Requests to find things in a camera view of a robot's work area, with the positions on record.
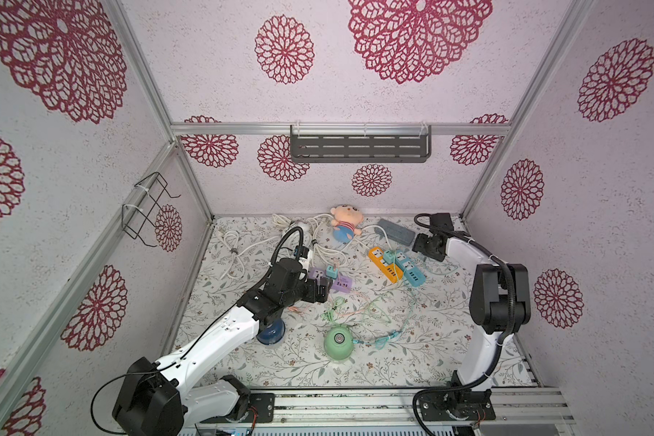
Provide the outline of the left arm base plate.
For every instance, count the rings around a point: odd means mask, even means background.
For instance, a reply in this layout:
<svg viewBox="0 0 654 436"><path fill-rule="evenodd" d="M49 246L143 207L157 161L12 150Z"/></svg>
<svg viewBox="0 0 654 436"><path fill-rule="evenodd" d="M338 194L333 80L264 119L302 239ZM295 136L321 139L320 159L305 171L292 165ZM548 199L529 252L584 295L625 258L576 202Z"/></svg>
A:
<svg viewBox="0 0 654 436"><path fill-rule="evenodd" d="M242 414L231 412L229 416L219 416L203 420L203 424L211 423L271 423L274 420L276 395L272 392L254 392L247 398L240 409Z"/></svg>

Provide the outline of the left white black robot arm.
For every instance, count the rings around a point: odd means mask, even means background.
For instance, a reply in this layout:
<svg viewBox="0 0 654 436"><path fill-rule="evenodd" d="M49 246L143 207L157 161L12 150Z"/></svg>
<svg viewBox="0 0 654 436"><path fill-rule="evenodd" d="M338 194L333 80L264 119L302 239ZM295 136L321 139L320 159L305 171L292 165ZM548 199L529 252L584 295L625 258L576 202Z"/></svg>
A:
<svg viewBox="0 0 654 436"><path fill-rule="evenodd" d="M152 362L135 361L125 374L112 417L118 435L176 435L186 425L212 418L241 421L250 412L251 391L236 377L199 381L230 352L252 341L296 303L325 303L332 279L310 277L303 265L283 258L194 341Z"/></svg>

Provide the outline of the orange power strip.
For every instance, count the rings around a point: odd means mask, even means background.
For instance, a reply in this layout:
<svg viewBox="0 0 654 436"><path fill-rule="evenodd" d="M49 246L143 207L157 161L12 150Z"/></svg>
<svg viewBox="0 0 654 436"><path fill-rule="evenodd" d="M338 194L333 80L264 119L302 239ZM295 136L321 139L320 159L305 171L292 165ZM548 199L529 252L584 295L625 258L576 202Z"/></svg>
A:
<svg viewBox="0 0 654 436"><path fill-rule="evenodd" d="M385 251L381 247L376 246L368 252L368 257L390 283L398 283L403 279L403 272L396 264L387 265L383 261L383 253Z"/></svg>

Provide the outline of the light green cordless grinder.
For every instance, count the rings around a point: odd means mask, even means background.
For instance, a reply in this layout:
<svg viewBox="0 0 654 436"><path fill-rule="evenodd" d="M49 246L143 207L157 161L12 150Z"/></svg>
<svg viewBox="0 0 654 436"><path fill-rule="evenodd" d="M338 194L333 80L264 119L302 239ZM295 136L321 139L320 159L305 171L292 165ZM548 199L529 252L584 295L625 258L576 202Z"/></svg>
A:
<svg viewBox="0 0 654 436"><path fill-rule="evenodd" d="M328 357L334 361L344 361L354 352L354 337L351 330L344 325L332 327L323 341L323 348Z"/></svg>

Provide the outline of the teal usb charger block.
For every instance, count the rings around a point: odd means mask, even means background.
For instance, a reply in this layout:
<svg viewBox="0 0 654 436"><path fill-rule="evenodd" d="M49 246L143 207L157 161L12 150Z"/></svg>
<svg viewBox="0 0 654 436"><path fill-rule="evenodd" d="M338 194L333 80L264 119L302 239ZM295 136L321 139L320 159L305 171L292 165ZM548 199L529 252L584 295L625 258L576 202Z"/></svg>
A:
<svg viewBox="0 0 654 436"><path fill-rule="evenodd" d="M325 274L327 277L336 280L339 277L338 269L333 265L328 265L325 269Z"/></svg>

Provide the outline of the teal power strip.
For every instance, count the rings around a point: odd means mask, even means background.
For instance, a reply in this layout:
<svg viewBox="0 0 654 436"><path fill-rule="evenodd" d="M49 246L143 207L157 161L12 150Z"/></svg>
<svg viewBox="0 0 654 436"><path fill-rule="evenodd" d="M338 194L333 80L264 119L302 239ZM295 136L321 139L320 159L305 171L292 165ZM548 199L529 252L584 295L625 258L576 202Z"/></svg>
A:
<svg viewBox="0 0 654 436"><path fill-rule="evenodd" d="M408 284L410 286L419 287L419 286L421 286L421 285L423 285L425 283L426 277L425 277L424 273L412 261L412 259L411 259L411 264L412 264L412 268L408 269L407 271L403 271L398 265L397 266L403 272L403 277L408 282Z"/></svg>

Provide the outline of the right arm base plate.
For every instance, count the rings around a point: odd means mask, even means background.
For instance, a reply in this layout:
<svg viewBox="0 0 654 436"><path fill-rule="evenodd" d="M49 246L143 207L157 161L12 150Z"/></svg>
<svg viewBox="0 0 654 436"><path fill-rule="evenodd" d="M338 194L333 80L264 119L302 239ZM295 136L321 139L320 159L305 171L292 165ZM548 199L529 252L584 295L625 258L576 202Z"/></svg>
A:
<svg viewBox="0 0 654 436"><path fill-rule="evenodd" d="M419 405L423 421L494 421L492 391L428 393Z"/></svg>

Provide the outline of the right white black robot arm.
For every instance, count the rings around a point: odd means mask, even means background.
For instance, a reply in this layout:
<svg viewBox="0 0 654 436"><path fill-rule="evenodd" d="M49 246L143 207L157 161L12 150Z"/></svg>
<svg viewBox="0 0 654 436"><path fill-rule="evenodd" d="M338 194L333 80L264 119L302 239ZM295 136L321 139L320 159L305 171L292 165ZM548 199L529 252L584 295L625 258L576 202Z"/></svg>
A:
<svg viewBox="0 0 654 436"><path fill-rule="evenodd" d="M427 406L452 421L479 423L489 417L492 376L504 346L532 316L530 285L524 265L506 263L466 232L456 231L450 214L417 214L414 223L430 232L417 235L414 252L439 262L452 258L473 273L469 313L475 329L463 363L449 385L423 389L412 398L415 421L432 435L421 416Z"/></svg>

